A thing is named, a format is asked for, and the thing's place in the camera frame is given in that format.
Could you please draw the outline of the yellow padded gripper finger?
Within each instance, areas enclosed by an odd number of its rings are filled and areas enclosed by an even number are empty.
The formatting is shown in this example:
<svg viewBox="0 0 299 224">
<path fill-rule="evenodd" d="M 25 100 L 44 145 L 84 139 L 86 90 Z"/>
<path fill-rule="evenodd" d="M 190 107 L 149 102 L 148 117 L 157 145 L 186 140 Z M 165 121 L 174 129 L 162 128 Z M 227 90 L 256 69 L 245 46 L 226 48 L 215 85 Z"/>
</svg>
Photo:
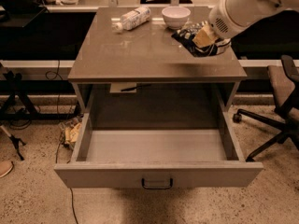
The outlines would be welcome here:
<svg viewBox="0 0 299 224">
<path fill-rule="evenodd" d="M 205 24 L 192 41 L 198 48 L 204 48 L 214 44 L 218 38 L 219 37 L 213 31 L 211 26 L 209 24 Z"/>
</svg>

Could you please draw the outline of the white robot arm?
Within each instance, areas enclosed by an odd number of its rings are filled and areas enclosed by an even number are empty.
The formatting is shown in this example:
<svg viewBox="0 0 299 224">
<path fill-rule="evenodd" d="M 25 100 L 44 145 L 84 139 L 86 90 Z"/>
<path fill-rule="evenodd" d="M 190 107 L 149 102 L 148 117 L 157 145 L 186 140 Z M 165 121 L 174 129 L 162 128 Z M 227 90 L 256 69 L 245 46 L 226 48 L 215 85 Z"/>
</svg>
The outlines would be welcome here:
<svg viewBox="0 0 299 224">
<path fill-rule="evenodd" d="M 231 39 L 264 18 L 291 8 L 299 8 L 299 0 L 220 0 L 208 22 L 192 40 L 198 48 L 212 45 L 217 39 Z"/>
</svg>

